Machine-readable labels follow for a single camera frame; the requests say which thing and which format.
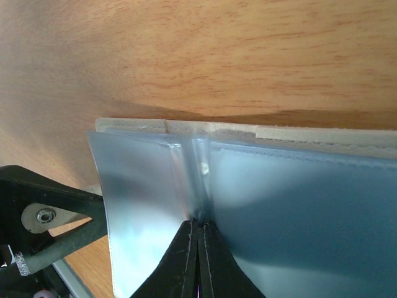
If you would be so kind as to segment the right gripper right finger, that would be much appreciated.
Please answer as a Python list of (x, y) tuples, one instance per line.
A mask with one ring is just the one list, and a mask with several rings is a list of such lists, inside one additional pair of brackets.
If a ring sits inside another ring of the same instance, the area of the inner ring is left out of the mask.
[(213, 222), (198, 228), (198, 296), (264, 297), (239, 267)]

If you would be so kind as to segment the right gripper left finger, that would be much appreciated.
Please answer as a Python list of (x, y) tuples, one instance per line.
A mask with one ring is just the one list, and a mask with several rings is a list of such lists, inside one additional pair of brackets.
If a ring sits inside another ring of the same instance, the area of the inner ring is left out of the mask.
[(197, 230), (196, 220), (181, 224), (158, 266), (133, 297), (197, 297)]

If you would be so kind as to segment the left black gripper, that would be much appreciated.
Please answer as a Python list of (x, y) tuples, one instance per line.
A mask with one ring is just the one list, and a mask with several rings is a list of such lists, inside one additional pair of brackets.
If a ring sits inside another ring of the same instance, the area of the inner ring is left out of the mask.
[(102, 196), (1, 167), (1, 297), (73, 297), (51, 264), (106, 234)]

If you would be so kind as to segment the beige card holder wallet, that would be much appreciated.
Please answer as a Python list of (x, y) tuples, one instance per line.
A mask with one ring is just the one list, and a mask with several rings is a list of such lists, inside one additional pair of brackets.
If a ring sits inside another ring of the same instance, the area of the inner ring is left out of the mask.
[(396, 132), (102, 118), (88, 133), (116, 297), (213, 221), (267, 297), (396, 296)]

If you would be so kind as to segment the aluminium rail frame front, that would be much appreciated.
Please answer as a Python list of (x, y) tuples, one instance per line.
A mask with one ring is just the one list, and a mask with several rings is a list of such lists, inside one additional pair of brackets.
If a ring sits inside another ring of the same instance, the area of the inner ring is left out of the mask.
[(92, 292), (74, 272), (71, 266), (64, 260), (58, 260), (52, 264), (65, 286), (68, 288), (69, 297), (93, 298)]

